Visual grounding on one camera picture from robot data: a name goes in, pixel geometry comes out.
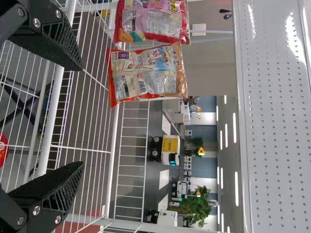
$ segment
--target screw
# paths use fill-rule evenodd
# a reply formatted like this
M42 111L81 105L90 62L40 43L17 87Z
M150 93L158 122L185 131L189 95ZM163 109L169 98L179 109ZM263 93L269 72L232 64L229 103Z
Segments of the screw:
M17 12L18 12L19 16L24 17L25 13L24 13L23 9L19 8Z
M37 216L40 213L41 207L40 206L36 206L33 210L33 215Z
M56 219L55 219L55 224L60 223L60 220L61 220L61 219L62 219L62 218L60 217L60 215L57 216Z
M19 220L17 221L17 224L20 226L24 222L24 217L20 217Z
M34 22L34 26L35 26L36 28L41 27L41 23L40 23L39 19L34 18L34 19L33 19L33 22Z
M55 13L56 13L56 17L58 17L58 18L61 17L61 14L60 14L60 11L59 11L59 10L56 10Z

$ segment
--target perforated metal panel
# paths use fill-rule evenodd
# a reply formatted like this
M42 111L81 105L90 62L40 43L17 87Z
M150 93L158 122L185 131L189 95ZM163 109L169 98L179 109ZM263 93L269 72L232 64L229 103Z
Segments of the perforated metal panel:
M311 95L297 0L234 0L247 232L311 231Z

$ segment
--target yellow sign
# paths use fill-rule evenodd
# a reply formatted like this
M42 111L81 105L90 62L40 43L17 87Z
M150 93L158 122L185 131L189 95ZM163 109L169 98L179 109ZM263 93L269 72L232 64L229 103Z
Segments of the yellow sign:
M101 17L106 17L106 16L107 17L110 16L110 9L101 11Z
M198 151L199 155L205 155L205 151L203 150L203 148L201 147Z
M163 137L162 152L175 152L177 153L178 139Z

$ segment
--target barcode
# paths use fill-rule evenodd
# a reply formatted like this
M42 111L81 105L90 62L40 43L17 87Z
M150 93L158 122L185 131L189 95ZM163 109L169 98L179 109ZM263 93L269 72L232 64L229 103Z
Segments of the barcode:
M139 91L140 92L146 92L146 87L143 81L138 81L139 84Z

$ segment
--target ceiling light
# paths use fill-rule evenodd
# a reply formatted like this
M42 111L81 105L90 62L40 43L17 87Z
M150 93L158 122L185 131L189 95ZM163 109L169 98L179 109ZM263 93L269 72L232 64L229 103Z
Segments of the ceiling light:
M223 168L220 169L220 187L223 189L224 188L224 170Z
M224 214L222 214L222 232L224 232Z
M217 206L217 218L218 218L218 224L220 224L220 207Z
M217 184L219 184L219 167L217 167Z
M238 184L238 172L236 171L234 174L235 179L235 204L239 206L239 184Z
M233 142L237 143L237 122L236 122L236 117L235 113L233 113Z
M223 149L223 131L220 130L220 150Z
M228 124L225 124L225 147L228 147Z

